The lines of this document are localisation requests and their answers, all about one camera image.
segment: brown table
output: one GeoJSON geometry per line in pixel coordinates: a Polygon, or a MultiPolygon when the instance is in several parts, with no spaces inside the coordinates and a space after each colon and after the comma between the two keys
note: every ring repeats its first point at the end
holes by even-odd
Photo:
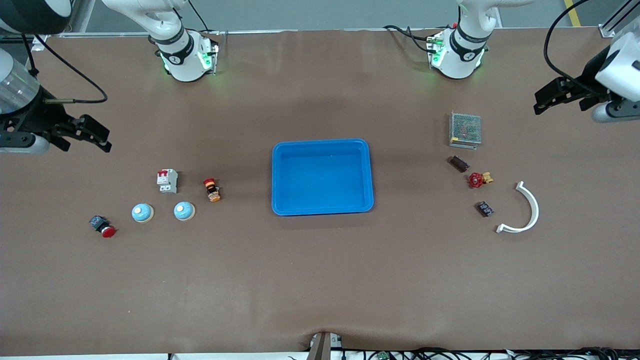
{"type": "MultiPolygon", "coordinates": [[[[555,77],[544,34],[496,31],[463,81],[386,32],[233,35],[218,75],[188,84],[144,38],[52,39],[109,94],[68,111],[108,126],[113,150],[2,156],[0,354],[301,350],[318,331],[354,348],[640,347],[640,122],[596,124],[577,103],[533,115],[555,77]],[[451,111],[482,116],[479,150],[447,146],[451,111]],[[349,137],[369,142],[374,208],[276,216],[273,146],[349,137]],[[495,182],[471,190],[453,154],[495,182]],[[167,167],[177,195],[155,184],[167,167]],[[529,220],[519,180],[540,219],[496,234],[529,220]],[[173,217],[180,200],[195,218],[173,217]],[[156,210],[147,224],[130,217],[139,202],[156,210]],[[96,214],[116,236],[93,231],[96,214]]],[[[607,42],[559,29],[550,53],[577,74],[607,42]]],[[[58,97],[98,96],[36,61],[58,97]]]]}

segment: white curved handle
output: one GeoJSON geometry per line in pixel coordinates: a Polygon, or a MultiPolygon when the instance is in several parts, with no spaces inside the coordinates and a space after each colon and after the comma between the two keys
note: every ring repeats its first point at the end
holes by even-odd
{"type": "Polygon", "coordinates": [[[529,220],[529,223],[527,224],[527,226],[521,229],[517,229],[515,227],[511,227],[505,224],[500,224],[500,226],[498,226],[498,229],[495,231],[496,233],[500,233],[502,231],[506,231],[507,233],[520,233],[522,231],[529,230],[530,228],[533,227],[533,225],[536,225],[536,222],[538,221],[538,215],[540,214],[538,201],[536,201],[536,198],[533,197],[533,194],[524,187],[524,181],[520,181],[516,185],[516,190],[521,192],[522,195],[524,195],[524,197],[526,197],[527,200],[529,201],[529,205],[531,205],[531,220],[529,220]]]}

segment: light blue ball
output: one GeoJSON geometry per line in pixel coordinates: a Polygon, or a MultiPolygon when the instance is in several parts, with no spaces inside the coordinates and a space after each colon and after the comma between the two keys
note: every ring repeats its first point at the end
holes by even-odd
{"type": "Polygon", "coordinates": [[[196,214],[196,208],[188,201],[181,201],[173,208],[173,214],[180,221],[187,221],[196,214]]]}
{"type": "Polygon", "coordinates": [[[149,204],[138,204],[131,209],[131,217],[137,222],[148,222],[154,217],[154,209],[149,204]]]}

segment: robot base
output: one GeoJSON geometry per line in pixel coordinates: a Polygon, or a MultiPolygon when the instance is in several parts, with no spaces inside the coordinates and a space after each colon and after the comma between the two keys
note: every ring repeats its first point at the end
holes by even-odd
{"type": "Polygon", "coordinates": [[[192,52],[180,65],[173,64],[161,55],[164,69],[176,80],[183,82],[196,81],[204,74],[215,75],[218,65],[218,44],[212,43],[210,38],[203,37],[197,31],[187,30],[187,32],[194,40],[192,52]]]}
{"type": "Polygon", "coordinates": [[[446,29],[427,38],[427,49],[434,50],[435,54],[428,54],[429,67],[438,69],[444,76],[452,79],[463,79],[471,75],[480,66],[480,60],[484,50],[478,54],[477,60],[463,61],[455,51],[451,49],[451,33],[453,29],[446,29]]]}

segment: blue tray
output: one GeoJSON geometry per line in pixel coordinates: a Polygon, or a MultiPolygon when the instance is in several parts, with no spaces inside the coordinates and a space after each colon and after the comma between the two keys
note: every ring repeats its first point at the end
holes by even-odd
{"type": "Polygon", "coordinates": [[[373,207],[369,146],[362,139],[273,147],[271,208],[281,216],[363,213],[373,207]]]}

